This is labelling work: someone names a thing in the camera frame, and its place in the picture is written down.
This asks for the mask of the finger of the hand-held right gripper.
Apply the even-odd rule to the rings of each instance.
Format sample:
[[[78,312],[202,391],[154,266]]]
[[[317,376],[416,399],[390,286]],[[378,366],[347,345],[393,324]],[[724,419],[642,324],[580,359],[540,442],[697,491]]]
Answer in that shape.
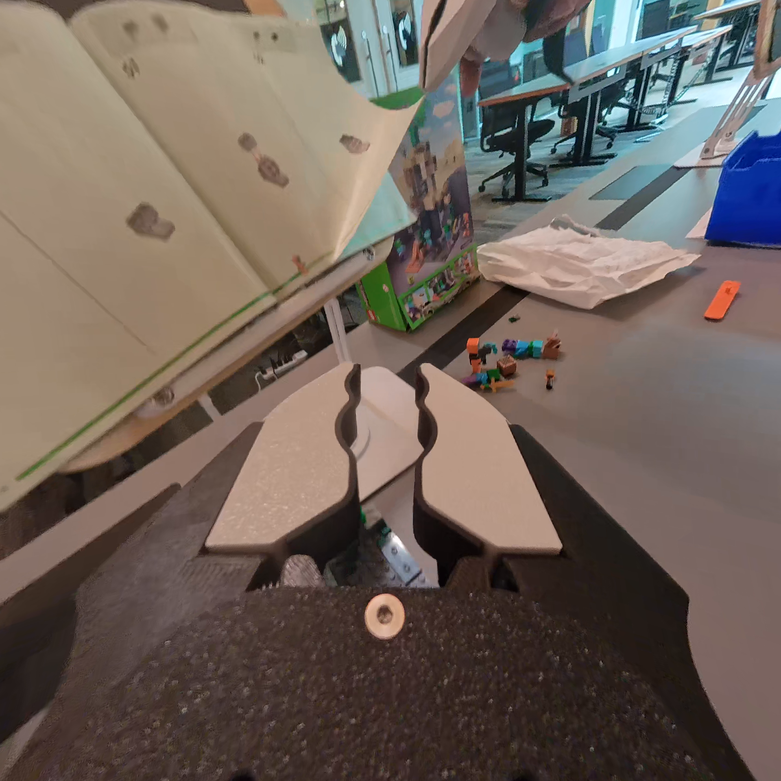
[[[495,1],[447,1],[442,38],[447,40],[448,62],[442,82],[467,52],[495,5]]]
[[[419,86],[434,92],[446,75],[447,40],[442,38],[447,1],[424,1],[420,38]]]

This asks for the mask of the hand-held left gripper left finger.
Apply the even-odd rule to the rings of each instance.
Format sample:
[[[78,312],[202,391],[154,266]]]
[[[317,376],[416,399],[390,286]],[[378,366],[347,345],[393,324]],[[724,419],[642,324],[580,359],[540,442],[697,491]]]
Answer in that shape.
[[[346,362],[288,396],[265,418],[205,539],[218,554],[305,552],[337,545],[328,519],[359,522],[357,462],[361,368]]]

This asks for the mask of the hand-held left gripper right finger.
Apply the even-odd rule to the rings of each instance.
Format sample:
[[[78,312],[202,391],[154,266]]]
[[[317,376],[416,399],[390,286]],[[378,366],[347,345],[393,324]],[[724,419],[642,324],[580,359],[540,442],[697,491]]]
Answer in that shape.
[[[413,529],[432,558],[553,557],[562,542],[507,419],[429,363],[415,403],[423,453],[415,465]]]

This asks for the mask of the white wooden book stand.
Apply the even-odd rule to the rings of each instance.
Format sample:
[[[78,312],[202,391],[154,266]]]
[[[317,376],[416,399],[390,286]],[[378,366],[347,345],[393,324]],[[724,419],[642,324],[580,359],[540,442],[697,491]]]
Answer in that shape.
[[[322,308],[337,363],[354,362],[347,343],[337,296],[377,268],[390,253],[388,238],[360,251],[307,283],[291,298],[252,319],[224,337],[204,357],[186,369],[176,369],[154,396],[144,397],[131,413],[107,434],[59,468],[79,474],[131,450],[146,436],[195,402],[214,421],[220,414],[210,403],[209,391],[234,375],[260,353],[277,343]],[[413,389],[388,369],[361,369],[361,401],[357,410],[358,438],[353,444],[358,464],[360,498],[372,496],[412,466],[422,451],[416,435],[417,411]]]
[[[762,1],[754,64],[708,139],[673,164],[678,170],[722,165],[737,146],[737,131],[780,69],[780,1]]]

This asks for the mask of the toy brick building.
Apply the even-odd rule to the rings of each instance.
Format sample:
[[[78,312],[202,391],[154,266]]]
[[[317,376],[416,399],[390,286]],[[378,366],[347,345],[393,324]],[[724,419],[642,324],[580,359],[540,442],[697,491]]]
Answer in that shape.
[[[326,563],[323,577],[330,587],[438,588],[372,504],[360,507],[357,537]]]

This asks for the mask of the toy brick instruction booklet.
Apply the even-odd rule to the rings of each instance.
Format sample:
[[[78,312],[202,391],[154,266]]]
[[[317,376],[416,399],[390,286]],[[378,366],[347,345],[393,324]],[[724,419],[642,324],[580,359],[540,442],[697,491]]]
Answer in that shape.
[[[1,9],[2,510],[412,214],[420,99],[318,27],[196,2]]]

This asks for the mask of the grey desk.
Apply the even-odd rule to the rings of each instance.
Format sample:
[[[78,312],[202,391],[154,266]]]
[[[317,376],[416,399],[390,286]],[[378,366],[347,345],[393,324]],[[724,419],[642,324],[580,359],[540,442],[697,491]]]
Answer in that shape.
[[[678,581],[689,639],[722,724],[756,779],[779,779],[779,251],[708,247],[687,233],[715,170],[690,170],[620,226],[700,252],[683,270],[590,312],[481,282],[421,333],[371,325],[352,356],[408,382],[422,362],[453,375],[455,337],[557,330],[554,389],[526,363],[489,395]],[[726,317],[704,313],[725,280]],[[517,312],[520,320],[508,323]]]

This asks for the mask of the person's right hand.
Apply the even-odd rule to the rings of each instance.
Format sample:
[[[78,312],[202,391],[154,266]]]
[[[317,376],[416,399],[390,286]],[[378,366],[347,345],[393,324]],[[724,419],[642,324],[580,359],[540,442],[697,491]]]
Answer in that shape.
[[[563,83],[574,80],[565,72],[567,26],[590,5],[589,1],[497,1],[476,26],[459,64],[462,92],[473,95],[487,60],[508,60],[522,43],[542,42],[549,73]]]

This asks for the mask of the black office chair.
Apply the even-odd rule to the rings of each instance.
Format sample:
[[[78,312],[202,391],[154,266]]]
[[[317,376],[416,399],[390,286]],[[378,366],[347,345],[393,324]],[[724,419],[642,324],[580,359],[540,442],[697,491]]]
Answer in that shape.
[[[480,101],[492,98],[497,94],[512,89],[519,85],[518,71],[509,61],[487,61],[483,64],[478,92]],[[483,152],[499,152],[500,156],[509,154],[513,157],[513,163],[502,170],[491,174],[483,180],[479,187],[479,193],[483,193],[486,184],[493,179],[502,179],[502,195],[494,198],[495,202],[548,202],[552,200],[548,196],[534,196],[523,194],[519,197],[516,192],[510,194],[510,188],[517,188],[515,174],[517,162],[520,162],[520,154],[525,159],[530,157],[530,145],[541,140],[554,129],[554,120],[544,118],[537,120],[534,112],[538,99],[533,99],[530,104],[501,103],[489,105],[481,109],[480,149]]]

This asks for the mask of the white power strip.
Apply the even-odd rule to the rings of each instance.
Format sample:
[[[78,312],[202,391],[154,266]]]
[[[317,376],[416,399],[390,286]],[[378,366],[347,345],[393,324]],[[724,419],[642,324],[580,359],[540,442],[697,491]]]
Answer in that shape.
[[[299,350],[291,354],[270,358],[268,366],[261,366],[255,372],[254,379],[256,384],[263,388],[264,386],[278,381],[282,376],[300,366],[308,359],[308,353],[305,350]]]

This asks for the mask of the pile of colourful bricks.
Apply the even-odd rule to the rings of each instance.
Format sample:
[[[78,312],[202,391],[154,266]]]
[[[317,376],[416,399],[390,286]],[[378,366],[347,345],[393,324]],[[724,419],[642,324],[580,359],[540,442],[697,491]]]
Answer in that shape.
[[[560,357],[561,339],[553,333],[544,340],[506,339],[498,347],[473,337],[466,342],[471,373],[461,383],[473,390],[496,393],[513,386],[519,364],[525,360],[549,362]]]

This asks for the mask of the green toy set box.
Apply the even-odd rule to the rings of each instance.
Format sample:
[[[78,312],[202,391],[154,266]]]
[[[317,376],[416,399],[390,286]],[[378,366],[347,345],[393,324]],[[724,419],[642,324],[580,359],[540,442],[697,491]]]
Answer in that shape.
[[[356,288],[372,324],[406,332],[480,278],[458,71],[431,93],[412,87],[378,99],[383,107],[422,102],[389,173],[414,221],[395,234],[386,260]]]

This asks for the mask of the crumpled white paper bag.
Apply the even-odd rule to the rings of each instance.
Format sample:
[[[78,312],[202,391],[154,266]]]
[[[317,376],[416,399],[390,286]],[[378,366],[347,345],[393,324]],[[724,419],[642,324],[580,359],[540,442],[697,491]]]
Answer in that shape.
[[[698,259],[662,241],[585,227],[567,215],[477,249],[486,280],[582,310],[647,288]]]

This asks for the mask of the orange brick separator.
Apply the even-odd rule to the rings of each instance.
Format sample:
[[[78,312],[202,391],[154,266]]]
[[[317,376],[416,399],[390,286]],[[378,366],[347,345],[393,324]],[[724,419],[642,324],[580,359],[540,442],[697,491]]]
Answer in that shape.
[[[740,292],[741,283],[725,280],[718,288],[714,298],[705,310],[704,319],[709,322],[722,321]]]

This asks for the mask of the blue plastic bin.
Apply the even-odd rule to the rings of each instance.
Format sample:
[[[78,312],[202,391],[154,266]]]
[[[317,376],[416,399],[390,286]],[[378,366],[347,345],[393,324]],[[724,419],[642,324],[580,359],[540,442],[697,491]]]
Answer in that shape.
[[[726,157],[705,239],[780,248],[780,133],[753,132]]]

